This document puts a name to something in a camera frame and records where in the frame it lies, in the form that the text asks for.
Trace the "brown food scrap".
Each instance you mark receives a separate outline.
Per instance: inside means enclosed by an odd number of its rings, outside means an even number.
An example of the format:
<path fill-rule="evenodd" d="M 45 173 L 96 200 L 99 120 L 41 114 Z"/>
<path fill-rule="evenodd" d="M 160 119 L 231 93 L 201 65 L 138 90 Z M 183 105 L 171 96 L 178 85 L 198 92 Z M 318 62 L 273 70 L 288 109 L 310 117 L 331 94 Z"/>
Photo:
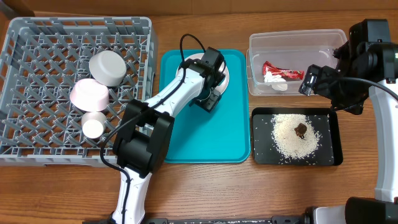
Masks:
<path fill-rule="evenodd" d="M 307 132 L 307 126 L 303 123 L 299 123 L 298 126 L 294 128 L 294 131 L 300 139 L 304 139 L 305 133 Z"/>

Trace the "small pink plate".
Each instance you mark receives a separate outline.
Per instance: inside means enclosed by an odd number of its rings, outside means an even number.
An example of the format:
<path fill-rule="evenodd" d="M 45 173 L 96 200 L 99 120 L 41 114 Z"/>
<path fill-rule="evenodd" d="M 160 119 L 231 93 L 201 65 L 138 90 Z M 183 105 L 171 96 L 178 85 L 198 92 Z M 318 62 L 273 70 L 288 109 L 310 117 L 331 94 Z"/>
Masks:
<path fill-rule="evenodd" d="M 109 104 L 109 90 L 95 79 L 84 78 L 75 83 L 69 98 L 80 110 L 103 111 Z"/>

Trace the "white cup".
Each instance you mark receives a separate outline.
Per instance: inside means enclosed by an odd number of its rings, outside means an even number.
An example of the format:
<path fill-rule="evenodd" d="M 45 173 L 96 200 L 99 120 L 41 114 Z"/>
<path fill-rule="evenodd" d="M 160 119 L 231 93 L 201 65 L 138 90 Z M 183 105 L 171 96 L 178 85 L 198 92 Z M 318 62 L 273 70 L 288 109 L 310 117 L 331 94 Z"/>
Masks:
<path fill-rule="evenodd" d="M 105 121 L 106 116 L 102 112 L 85 113 L 81 119 L 83 134 L 90 139 L 99 138 L 105 130 Z"/>

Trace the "pile of white rice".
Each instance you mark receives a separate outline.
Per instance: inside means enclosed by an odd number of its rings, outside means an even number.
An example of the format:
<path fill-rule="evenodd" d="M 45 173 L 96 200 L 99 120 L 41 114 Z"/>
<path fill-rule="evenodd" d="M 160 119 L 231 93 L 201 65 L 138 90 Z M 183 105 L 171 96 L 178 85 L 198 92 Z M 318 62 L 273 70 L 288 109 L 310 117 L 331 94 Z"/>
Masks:
<path fill-rule="evenodd" d="M 299 123 L 307 126 L 307 120 L 302 114 L 278 114 L 271 120 L 274 125 L 272 137 L 277 144 L 277 150 L 285 157 L 303 159 L 314 152 L 318 146 L 320 134 L 313 127 L 308 128 L 305 138 L 300 139 L 295 131 Z"/>

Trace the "grey green bowl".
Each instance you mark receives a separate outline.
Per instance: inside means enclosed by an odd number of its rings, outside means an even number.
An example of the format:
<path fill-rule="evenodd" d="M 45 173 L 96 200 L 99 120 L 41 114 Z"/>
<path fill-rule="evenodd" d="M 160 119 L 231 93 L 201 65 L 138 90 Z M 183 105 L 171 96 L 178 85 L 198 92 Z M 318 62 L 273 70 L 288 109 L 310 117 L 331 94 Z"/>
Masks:
<path fill-rule="evenodd" d="M 89 69 L 94 79 L 102 85 L 111 87 L 121 84 L 127 72 L 122 56 L 110 50 L 92 56 Z"/>

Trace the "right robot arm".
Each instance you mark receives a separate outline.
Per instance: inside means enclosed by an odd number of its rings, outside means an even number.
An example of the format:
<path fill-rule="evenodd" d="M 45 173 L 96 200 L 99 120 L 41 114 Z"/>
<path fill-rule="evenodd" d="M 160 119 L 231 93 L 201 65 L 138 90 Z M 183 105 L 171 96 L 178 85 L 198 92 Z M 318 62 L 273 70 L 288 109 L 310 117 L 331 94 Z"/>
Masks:
<path fill-rule="evenodd" d="M 309 223 L 397 223 L 397 44 L 385 19 L 365 19 L 333 53 L 335 68 L 311 65 L 299 92 L 328 98 L 332 110 L 359 115 L 370 99 L 376 118 L 378 175 L 374 198 L 310 208 Z"/>

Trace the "white tissue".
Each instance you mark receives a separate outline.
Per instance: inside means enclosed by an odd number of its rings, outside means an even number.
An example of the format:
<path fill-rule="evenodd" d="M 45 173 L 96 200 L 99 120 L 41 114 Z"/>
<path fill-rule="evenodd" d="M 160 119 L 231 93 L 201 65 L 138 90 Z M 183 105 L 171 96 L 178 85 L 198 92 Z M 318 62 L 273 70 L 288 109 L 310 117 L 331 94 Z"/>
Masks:
<path fill-rule="evenodd" d="M 264 75 L 264 83 L 270 85 L 276 91 L 286 91 L 288 89 L 286 80 L 281 75 L 273 75 L 271 72 L 266 72 Z"/>

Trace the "large white plate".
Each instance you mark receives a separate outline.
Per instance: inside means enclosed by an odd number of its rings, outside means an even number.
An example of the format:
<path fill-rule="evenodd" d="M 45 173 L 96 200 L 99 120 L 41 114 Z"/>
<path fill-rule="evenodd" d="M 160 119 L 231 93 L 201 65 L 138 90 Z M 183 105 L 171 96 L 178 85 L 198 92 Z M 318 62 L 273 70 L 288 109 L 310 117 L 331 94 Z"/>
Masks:
<path fill-rule="evenodd" d="M 197 54 L 193 54 L 190 55 L 188 57 L 185 58 L 185 60 L 188 59 L 201 59 L 202 56 L 204 55 L 204 53 L 197 53 Z M 223 81 L 215 88 L 215 90 L 219 91 L 221 94 L 223 94 L 229 84 L 229 70 L 228 67 L 226 66 L 226 61 L 224 61 L 221 65 L 221 68 L 219 69 L 220 72 L 223 72 L 223 74 L 225 75 Z"/>

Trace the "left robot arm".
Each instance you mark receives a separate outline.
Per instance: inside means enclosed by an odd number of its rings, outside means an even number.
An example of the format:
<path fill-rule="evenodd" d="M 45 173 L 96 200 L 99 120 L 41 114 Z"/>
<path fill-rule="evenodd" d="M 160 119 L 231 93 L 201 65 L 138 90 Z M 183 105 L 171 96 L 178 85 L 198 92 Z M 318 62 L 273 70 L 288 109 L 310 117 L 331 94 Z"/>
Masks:
<path fill-rule="evenodd" d="M 169 150 L 175 117 L 193 104 L 211 112 L 227 87 L 225 68 L 221 52 L 209 47 L 200 58 L 184 59 L 175 78 L 157 95 L 127 104 L 113 144 L 121 185 L 110 223 L 143 220 L 149 181 Z"/>

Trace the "red snack wrapper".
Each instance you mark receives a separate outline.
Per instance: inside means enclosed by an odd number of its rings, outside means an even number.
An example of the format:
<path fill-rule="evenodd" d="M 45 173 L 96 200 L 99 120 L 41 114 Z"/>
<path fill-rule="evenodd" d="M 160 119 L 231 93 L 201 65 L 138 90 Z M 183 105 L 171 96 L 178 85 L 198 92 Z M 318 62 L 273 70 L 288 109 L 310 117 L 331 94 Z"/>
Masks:
<path fill-rule="evenodd" d="M 262 74 L 272 75 L 273 77 L 281 77 L 281 78 L 289 78 L 289 79 L 299 79 L 302 80 L 304 76 L 304 71 L 301 70 L 288 70 L 283 68 L 278 68 L 271 64 L 269 61 L 266 61 L 262 66 Z"/>

